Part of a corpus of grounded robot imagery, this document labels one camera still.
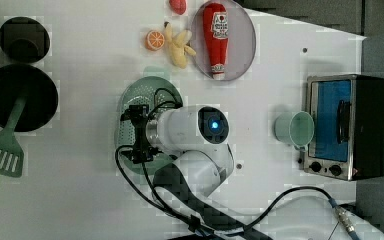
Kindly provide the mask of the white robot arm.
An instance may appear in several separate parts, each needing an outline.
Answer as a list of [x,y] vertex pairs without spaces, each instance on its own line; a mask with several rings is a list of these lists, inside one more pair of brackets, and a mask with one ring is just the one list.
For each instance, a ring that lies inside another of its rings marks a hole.
[[124,157],[139,167],[151,190],[150,204],[203,238],[272,240],[208,200],[234,168],[229,124],[219,109],[172,101],[154,108],[131,105],[120,121],[133,128],[134,142],[119,146],[115,159]]

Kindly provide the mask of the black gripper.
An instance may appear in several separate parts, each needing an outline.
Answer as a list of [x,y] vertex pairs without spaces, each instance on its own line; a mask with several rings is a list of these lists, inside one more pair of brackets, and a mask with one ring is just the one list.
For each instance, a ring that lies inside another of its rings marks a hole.
[[151,162],[154,156],[159,153],[153,147],[146,136],[146,126],[148,124],[149,106],[147,104],[130,105],[121,115],[122,121],[129,120],[134,127],[135,141],[130,151],[123,154],[134,164]]

